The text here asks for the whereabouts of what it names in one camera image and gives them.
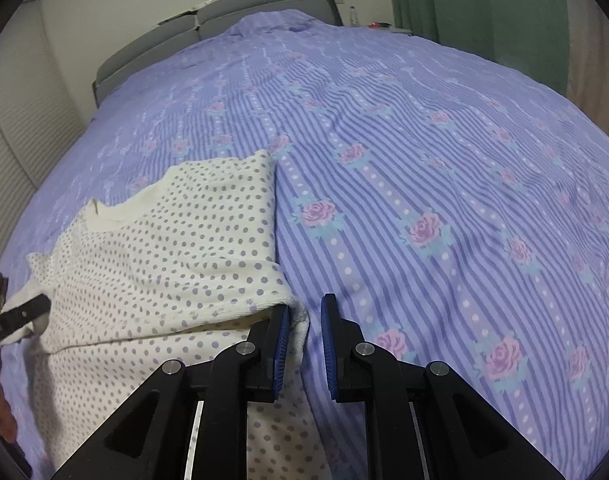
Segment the white polka dot shirt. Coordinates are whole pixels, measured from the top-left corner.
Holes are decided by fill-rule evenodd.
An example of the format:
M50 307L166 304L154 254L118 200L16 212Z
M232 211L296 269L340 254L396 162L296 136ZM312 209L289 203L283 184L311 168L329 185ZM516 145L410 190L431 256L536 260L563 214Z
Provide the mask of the white polka dot shirt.
M290 310L283 388L247 418L253 479L326 479L331 468L300 377L309 320L277 263L274 162L182 162L126 202L91 200L7 307L45 295L29 364L46 452L62 466L163 362L213 359L274 304Z

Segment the purple floral bed cover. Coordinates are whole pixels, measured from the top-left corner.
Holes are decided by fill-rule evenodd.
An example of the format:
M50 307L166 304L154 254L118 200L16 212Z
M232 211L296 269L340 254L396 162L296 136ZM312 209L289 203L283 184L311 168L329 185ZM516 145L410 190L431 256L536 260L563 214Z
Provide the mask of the purple floral bed cover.
M320 301L397 359L447 362L567 479L609 452L609 137L515 70L295 10L243 18L130 77L24 211L9 298L91 200L173 166L266 151L275 255L309 328L300 377L331 474L363 479L358 405L327 390ZM38 336L4 344L4 403L34 478Z

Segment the white louvered wardrobe doors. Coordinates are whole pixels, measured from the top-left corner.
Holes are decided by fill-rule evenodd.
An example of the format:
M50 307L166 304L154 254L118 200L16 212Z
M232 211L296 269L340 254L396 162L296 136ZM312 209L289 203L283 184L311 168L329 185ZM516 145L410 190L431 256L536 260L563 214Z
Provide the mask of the white louvered wardrobe doors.
M21 3L0 36L0 260L32 196L82 132L41 3Z

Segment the items on headboard shelf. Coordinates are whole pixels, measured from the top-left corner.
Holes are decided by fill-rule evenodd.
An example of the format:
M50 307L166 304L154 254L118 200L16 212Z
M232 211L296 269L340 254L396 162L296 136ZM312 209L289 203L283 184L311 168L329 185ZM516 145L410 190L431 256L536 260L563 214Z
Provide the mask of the items on headboard shelf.
M192 6L190 9L188 9L186 11L182 11L178 14L170 16L170 18L165 18L164 20L162 20L161 22L158 23L158 26L172 22L174 20L178 20L179 18L184 18L184 16L187 16L187 15L196 15L199 10L204 9L205 6L209 6L210 3L213 3L213 0L206 0L201 3L198 3L197 6Z

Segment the grey upholstered headboard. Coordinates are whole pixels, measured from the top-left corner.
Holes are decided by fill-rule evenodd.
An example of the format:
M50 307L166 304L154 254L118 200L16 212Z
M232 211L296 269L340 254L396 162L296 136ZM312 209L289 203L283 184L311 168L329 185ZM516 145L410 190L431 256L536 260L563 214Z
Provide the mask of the grey upholstered headboard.
M259 12L295 9L329 25L343 20L335 0L216 0L197 12L156 26L111 55L93 81L96 104L144 68L170 58L199 41L218 36L242 18Z

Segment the beige curtain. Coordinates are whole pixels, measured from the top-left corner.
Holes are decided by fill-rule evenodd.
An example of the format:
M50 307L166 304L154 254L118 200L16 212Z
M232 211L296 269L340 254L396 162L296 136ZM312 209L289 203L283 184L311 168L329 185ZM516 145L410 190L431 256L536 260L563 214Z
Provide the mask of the beige curtain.
M566 0L567 99L609 136L609 19L595 0Z

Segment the white nightstand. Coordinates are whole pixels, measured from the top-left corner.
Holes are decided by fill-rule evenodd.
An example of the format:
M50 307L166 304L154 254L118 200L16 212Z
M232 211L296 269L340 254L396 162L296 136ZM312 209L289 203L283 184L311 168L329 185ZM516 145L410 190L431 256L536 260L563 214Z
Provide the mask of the white nightstand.
M395 35L403 35L403 36L413 36L413 32L410 29L399 28L399 27L376 27L376 26L367 26L364 27L370 30L376 30L376 32L390 32L390 34Z

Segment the red item on nightstand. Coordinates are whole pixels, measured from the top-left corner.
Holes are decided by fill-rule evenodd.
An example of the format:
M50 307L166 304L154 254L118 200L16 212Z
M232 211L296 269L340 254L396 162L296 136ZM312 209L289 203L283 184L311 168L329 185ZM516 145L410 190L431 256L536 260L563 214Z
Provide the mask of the red item on nightstand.
M390 29L391 25L386 22L373 22L369 26L371 29Z

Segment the clear plastic bottle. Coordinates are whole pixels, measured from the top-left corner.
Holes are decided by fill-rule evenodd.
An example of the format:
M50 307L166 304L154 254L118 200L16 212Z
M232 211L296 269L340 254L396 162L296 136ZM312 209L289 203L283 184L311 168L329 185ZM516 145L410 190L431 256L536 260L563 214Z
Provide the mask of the clear plastic bottle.
M349 9L349 18L350 18L350 25L352 27L358 27L359 26L358 13L357 13L357 9L355 9L355 6L350 6L350 9Z

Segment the green curtain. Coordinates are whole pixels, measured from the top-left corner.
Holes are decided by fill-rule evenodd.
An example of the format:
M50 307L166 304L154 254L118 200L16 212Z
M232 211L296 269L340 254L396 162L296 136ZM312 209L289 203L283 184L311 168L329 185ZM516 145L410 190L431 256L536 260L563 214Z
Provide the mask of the green curtain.
M509 66L564 94L566 0L391 0L400 28Z

